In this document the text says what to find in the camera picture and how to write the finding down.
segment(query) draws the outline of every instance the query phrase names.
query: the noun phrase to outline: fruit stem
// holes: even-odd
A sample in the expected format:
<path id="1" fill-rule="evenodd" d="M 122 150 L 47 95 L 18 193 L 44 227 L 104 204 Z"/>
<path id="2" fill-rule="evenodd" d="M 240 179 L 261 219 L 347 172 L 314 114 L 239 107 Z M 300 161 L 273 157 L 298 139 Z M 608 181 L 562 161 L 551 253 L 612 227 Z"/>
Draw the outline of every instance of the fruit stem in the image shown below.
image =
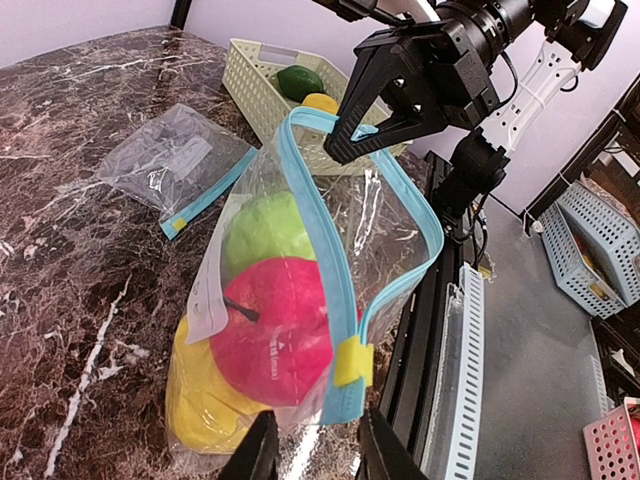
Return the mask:
<path id="1" fill-rule="evenodd" d="M 260 314 L 255 310 L 251 310 L 250 308 L 245 308 L 242 305 L 238 305 L 229 297 L 222 297 L 222 300 L 227 308 L 238 310 L 241 314 L 247 317 L 247 320 L 249 320 L 250 322 L 256 323 L 260 319 Z"/>

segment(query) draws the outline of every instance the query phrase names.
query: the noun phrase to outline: blue zipper seal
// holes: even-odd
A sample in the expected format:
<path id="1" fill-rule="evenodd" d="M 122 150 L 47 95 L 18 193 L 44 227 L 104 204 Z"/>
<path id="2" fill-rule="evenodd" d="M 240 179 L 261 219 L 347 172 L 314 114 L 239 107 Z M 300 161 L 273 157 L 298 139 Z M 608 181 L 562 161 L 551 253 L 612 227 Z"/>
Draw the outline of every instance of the blue zipper seal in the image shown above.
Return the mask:
<path id="1" fill-rule="evenodd" d="M 429 259 L 387 285 L 371 302 L 358 326 L 355 291 L 347 256 L 342 240 L 335 227 L 326 204 L 311 178 L 311 174 L 300 155 L 293 136 L 293 126 L 313 128 L 325 133 L 333 130 L 338 117 L 319 110 L 298 107 L 294 109 L 279 128 L 278 146 L 282 155 L 282 167 L 302 221 L 307 229 L 318 258 L 323 288 L 327 298 L 329 327 L 334 355 L 338 347 L 348 338 L 359 335 L 363 345 L 367 342 L 367 331 L 371 319 L 380 309 L 401 293 L 413 289 L 423 278 L 427 269 L 435 262 L 444 246 L 444 233 L 431 206 L 398 165 L 388 150 L 371 154 L 371 158 L 389 186 L 414 218 L 429 248 Z M 371 133 L 375 127 L 360 127 L 357 134 Z M 335 361 L 331 364 L 329 383 L 325 392 L 321 424 L 347 423 L 362 416 L 364 412 L 365 381 L 363 378 L 337 387 L 334 384 Z"/>
<path id="2" fill-rule="evenodd" d="M 189 205 L 184 207 L 178 213 L 174 214 L 168 220 L 160 223 L 160 228 L 167 236 L 169 240 L 173 240 L 176 238 L 178 233 L 182 230 L 182 228 L 176 228 L 176 222 L 182 220 L 183 225 L 188 224 L 196 218 L 198 215 L 202 213 L 209 205 L 215 202 L 220 195 L 222 195 L 227 188 L 229 188 L 233 182 L 235 182 L 242 172 L 244 172 L 258 153 L 254 147 L 251 147 L 247 153 L 245 153 L 244 157 L 240 159 L 238 163 L 236 163 L 231 170 L 224 174 L 224 176 L 212 187 L 210 187 L 206 192 L 200 195 L 197 199 L 191 202 Z"/>

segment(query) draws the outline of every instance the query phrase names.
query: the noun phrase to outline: clear plastic bag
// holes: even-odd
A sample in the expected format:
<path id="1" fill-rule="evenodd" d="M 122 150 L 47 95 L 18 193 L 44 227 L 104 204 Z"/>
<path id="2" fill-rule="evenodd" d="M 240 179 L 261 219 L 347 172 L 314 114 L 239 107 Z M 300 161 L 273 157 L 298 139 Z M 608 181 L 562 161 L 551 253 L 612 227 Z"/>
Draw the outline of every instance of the clear plastic bag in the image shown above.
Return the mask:
<path id="1" fill-rule="evenodd" d="M 208 345 L 208 361 L 226 382 L 211 395 L 221 400 L 220 392 L 233 392 L 242 401 L 227 401 L 222 418 L 195 406 L 194 396 L 185 399 L 195 411 L 192 429 L 210 431 L 210 442 L 194 447 L 178 433 L 188 428 L 172 421 L 176 403 L 168 388 L 174 454 L 185 446 L 232 453 L 258 405 L 273 409 L 283 428 L 362 415 L 370 344 L 397 318 L 444 237 L 387 151 L 361 159 L 362 174 L 310 175 L 305 158 L 317 167 L 336 118 L 295 109 L 229 195 L 189 295 L 188 334 L 179 329 L 174 341 L 169 384 L 183 384 L 185 372 L 211 384 L 198 362 L 186 364 L 177 354 Z"/>
<path id="2" fill-rule="evenodd" d="M 240 176 L 256 150 L 186 105 L 174 105 L 111 151 L 98 178 L 161 212 L 174 238 Z"/>

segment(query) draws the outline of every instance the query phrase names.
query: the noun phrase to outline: white plastic basket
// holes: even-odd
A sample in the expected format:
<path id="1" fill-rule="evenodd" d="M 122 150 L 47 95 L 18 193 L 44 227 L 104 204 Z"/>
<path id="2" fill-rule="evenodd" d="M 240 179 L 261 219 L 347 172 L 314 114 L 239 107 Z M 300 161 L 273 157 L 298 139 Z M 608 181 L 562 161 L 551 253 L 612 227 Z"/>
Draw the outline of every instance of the white plastic basket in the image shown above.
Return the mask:
<path id="1" fill-rule="evenodd" d="M 268 142 L 291 109 L 299 106 L 299 103 L 280 95 L 271 83 L 273 76 L 289 65 L 302 65 L 313 70 L 322 78 L 327 95 L 338 102 L 344 97 L 349 78 L 326 58 L 250 40 L 231 40 L 222 83 L 262 143 Z M 382 107 L 374 104 L 364 116 L 363 123 L 377 125 L 388 117 Z M 392 146 L 391 153 L 397 157 L 410 143 Z M 323 174 L 330 175 L 326 168 L 326 154 L 322 160 Z"/>
<path id="2" fill-rule="evenodd" d="M 554 203 L 540 216 L 542 241 L 558 287 L 591 315 L 607 318 L 625 308 L 624 302 L 582 258 L 567 221 Z"/>
<path id="3" fill-rule="evenodd" d="M 585 237 L 595 260 L 627 305 L 640 301 L 640 231 L 580 182 L 558 199 L 572 228 Z"/>

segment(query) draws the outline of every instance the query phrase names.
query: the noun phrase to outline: green apple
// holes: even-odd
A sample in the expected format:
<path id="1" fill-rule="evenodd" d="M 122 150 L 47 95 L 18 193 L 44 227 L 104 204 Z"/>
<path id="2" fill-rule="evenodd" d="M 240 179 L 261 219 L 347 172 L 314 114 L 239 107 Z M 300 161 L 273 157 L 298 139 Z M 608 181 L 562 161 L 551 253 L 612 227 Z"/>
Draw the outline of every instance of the green apple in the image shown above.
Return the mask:
<path id="1" fill-rule="evenodd" d="M 316 259 L 291 192 L 245 204 L 231 221 L 225 252 L 233 278 L 268 258 Z"/>

